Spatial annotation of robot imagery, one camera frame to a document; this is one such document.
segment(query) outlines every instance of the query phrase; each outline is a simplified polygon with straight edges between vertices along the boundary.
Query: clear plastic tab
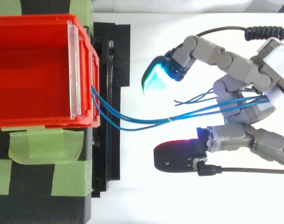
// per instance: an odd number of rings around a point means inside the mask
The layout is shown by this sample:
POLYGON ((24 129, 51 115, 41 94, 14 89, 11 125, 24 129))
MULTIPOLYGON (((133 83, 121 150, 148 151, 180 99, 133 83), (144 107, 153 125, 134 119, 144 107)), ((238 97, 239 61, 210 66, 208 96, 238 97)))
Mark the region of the clear plastic tab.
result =
POLYGON ((76 25, 68 24, 69 52, 69 99, 70 117, 74 119, 82 114, 79 35, 76 25))

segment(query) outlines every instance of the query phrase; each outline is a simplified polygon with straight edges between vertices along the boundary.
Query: screw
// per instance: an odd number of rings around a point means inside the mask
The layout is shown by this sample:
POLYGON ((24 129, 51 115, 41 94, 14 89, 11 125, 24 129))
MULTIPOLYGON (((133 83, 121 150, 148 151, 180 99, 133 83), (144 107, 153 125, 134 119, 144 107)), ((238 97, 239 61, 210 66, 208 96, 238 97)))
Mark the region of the screw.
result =
POLYGON ((113 49, 114 48, 114 41, 109 41, 109 49, 113 49))

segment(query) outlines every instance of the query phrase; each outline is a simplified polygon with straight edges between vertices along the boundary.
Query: gray plastic link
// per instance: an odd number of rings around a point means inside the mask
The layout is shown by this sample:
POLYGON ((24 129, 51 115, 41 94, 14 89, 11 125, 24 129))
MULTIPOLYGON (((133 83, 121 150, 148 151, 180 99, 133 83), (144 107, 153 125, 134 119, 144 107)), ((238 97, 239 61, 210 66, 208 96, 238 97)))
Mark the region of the gray plastic link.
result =
POLYGON ((243 125, 226 124, 211 127, 211 135, 207 142, 210 152, 234 151, 240 147, 250 147, 253 138, 246 134, 243 125))
MULTIPOLYGON (((242 92, 240 89, 244 88, 246 86, 245 83, 238 81, 228 74, 224 77, 220 78, 213 84, 213 91, 218 96, 217 102, 223 103, 228 100, 236 99, 236 98, 242 98, 242 92)), ((243 104, 243 102, 233 103, 226 106, 221 106, 221 110, 225 110, 231 107, 235 107, 238 105, 243 104)), ((233 115, 237 115, 240 113, 240 109, 235 109, 229 112, 223 112, 222 115, 227 118, 233 115)))
MULTIPOLYGON (((213 91, 218 96, 217 102, 222 103, 231 99, 242 98, 241 89, 244 89, 247 85, 244 82, 238 81, 228 74, 217 80, 213 85, 213 91)), ((225 110, 238 105, 243 105, 246 102, 237 102, 230 105, 220 107, 221 110, 225 110)), ((259 106, 254 105, 242 109, 235 109, 229 112, 223 112, 222 115, 225 118, 225 123, 238 123, 251 125, 258 121, 270 116, 275 108, 269 103, 268 108, 260 109, 259 106)))
POLYGON ((258 65, 251 60, 232 52, 198 36, 189 36, 183 47, 175 50, 172 58, 181 66, 192 66, 195 59, 209 65, 216 65, 233 78, 246 84, 254 84, 258 90, 269 89, 271 78, 259 72, 258 65))
POLYGON ((194 39, 197 41, 192 52, 194 58, 209 65, 217 65, 219 68, 227 68, 231 65, 232 58, 228 52, 225 52, 225 48, 198 36, 194 36, 194 39))
POLYGON ((284 165, 284 137, 264 129, 246 127, 246 133, 254 137, 252 153, 267 161, 277 161, 284 165))
POLYGON ((256 64, 240 56, 234 57, 232 64, 225 72, 247 84, 253 83, 258 90, 267 90, 271 83, 270 77, 260 73, 256 64))
POLYGON ((208 130, 210 136, 207 146, 212 153, 247 147, 262 159, 284 165, 284 137, 277 133, 240 124, 213 126, 208 130))
POLYGON ((239 114, 226 117, 225 123, 239 123, 244 125, 257 123, 270 116, 276 110, 271 103, 267 103, 267 106, 268 108, 265 110, 261 110, 258 105, 242 108, 239 114))
POLYGON ((194 39, 194 36, 188 36, 184 40, 183 46, 175 50, 172 58, 177 61, 182 67, 191 67, 196 59, 190 57, 190 54, 196 47, 196 44, 197 42, 194 39))

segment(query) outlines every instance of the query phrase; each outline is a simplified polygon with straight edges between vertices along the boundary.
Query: black cable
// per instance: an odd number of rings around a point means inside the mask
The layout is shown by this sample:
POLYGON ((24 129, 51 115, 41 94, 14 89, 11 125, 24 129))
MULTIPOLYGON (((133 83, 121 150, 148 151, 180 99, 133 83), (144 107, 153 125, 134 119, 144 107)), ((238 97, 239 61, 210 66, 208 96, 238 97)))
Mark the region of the black cable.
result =
MULTIPOLYGON (((259 26, 259 27, 238 27, 238 26, 227 26, 227 27, 218 27, 214 29, 209 29, 206 31, 203 31, 197 36, 204 36, 206 34, 223 31, 223 30, 242 30, 244 31, 244 38, 246 41, 252 41, 252 40, 267 40, 270 37, 275 37, 279 40, 284 39, 284 28, 282 27, 276 27, 276 26, 259 26)), ((176 48, 173 48, 172 50, 168 51, 165 54, 165 57, 171 58, 173 53, 177 48, 182 48, 183 44, 179 44, 176 48)))
POLYGON ((245 32, 247 29, 245 27, 236 27, 236 26, 218 27, 218 28, 214 28, 214 29, 209 29, 209 30, 203 31, 203 32, 197 34, 197 36, 203 36, 203 35, 206 35, 206 34, 218 32, 218 31, 223 31, 223 30, 242 30, 242 31, 245 32))
POLYGON ((243 172, 261 174, 284 174, 284 169, 222 168, 222 172, 243 172))
POLYGON ((197 163, 197 173, 199 176, 212 176, 222 172, 243 172, 260 174, 284 174, 284 169, 258 169, 258 168, 223 168, 216 165, 206 165, 204 161, 197 163))
POLYGON ((245 40, 267 40, 270 37, 275 37, 279 40, 284 39, 284 28, 269 26, 269 27, 248 27, 244 33, 245 40))

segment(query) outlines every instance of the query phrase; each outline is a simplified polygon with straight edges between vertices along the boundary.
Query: white surface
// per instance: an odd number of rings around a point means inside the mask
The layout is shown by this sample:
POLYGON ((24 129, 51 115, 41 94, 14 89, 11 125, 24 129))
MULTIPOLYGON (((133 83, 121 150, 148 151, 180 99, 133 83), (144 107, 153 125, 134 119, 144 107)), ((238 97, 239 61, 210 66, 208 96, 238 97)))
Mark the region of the white surface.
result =
POLYGON ((96 0, 95 12, 115 13, 276 13, 284 0, 96 0))
MULTIPOLYGON (((95 21, 131 24, 131 80, 122 89, 121 112, 141 119, 166 118, 211 104, 174 107, 173 99, 145 98, 142 75, 153 59, 180 44, 188 35, 228 25, 280 25, 284 14, 95 14, 95 21)), ((263 42, 246 42, 242 31, 205 36, 250 58, 263 42)), ((190 99, 210 89, 224 75, 196 62, 176 99, 190 99)), ((198 177, 193 173, 159 172, 153 165, 158 144, 195 136, 196 127, 223 124, 221 115, 174 122, 151 130, 121 132, 121 180, 111 182, 100 199, 92 200, 91 224, 272 224, 284 223, 284 175, 224 173, 198 177)), ((121 122, 122 127, 138 125, 121 122)), ((276 112, 255 125, 284 136, 284 116, 276 112)), ((248 149, 208 155, 223 167, 284 168, 251 154, 248 149)))

